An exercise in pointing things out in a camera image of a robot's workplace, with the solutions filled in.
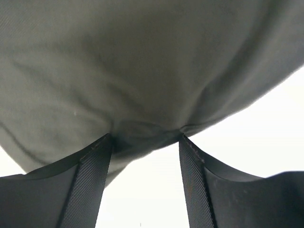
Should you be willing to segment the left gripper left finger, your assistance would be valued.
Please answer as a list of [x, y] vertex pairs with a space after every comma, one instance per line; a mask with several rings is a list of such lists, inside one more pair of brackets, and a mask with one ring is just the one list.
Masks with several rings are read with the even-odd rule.
[[93, 228], [113, 151], [109, 134], [57, 162], [0, 180], [3, 228]]

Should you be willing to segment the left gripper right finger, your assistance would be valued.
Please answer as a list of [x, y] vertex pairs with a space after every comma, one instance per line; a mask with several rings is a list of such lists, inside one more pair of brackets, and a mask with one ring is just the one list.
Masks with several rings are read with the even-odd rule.
[[179, 139], [189, 226], [192, 228], [301, 228], [304, 174], [261, 178], [239, 171]]

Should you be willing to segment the dark green shorts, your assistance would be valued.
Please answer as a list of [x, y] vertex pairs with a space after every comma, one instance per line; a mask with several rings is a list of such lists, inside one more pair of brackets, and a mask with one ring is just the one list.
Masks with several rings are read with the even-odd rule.
[[30, 172], [110, 133], [109, 184], [303, 64], [301, 0], [3, 0], [0, 144]]

